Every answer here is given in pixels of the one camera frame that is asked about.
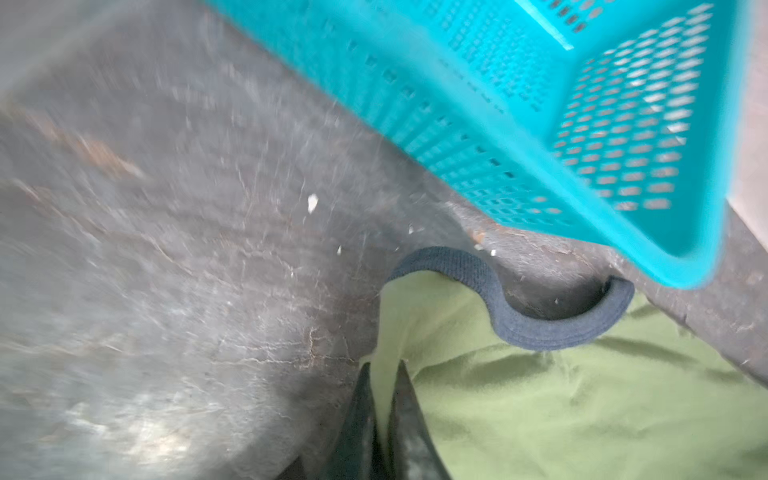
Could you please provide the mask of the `green tank top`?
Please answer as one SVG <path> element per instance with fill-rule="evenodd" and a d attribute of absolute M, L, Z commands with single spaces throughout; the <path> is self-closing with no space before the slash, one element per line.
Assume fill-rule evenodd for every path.
<path fill-rule="evenodd" d="M 477 256 L 430 247 L 380 293 L 366 360 L 377 440 L 406 373 L 452 479 L 763 479 L 767 391 L 630 282 L 588 312 L 528 317 Z"/>

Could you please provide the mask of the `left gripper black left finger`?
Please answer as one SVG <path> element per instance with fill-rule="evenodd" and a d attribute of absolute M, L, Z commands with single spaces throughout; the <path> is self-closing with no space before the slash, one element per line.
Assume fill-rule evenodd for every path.
<path fill-rule="evenodd" d="M 334 447 L 318 479 L 378 478 L 378 446 L 370 364 L 360 369 Z"/>

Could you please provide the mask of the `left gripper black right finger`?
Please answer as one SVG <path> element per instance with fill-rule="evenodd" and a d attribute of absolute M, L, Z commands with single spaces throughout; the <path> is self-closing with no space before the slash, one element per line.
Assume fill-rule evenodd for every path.
<path fill-rule="evenodd" d="M 392 395 L 388 442 L 395 479 L 450 479 L 428 432 L 403 361 L 398 365 Z"/>

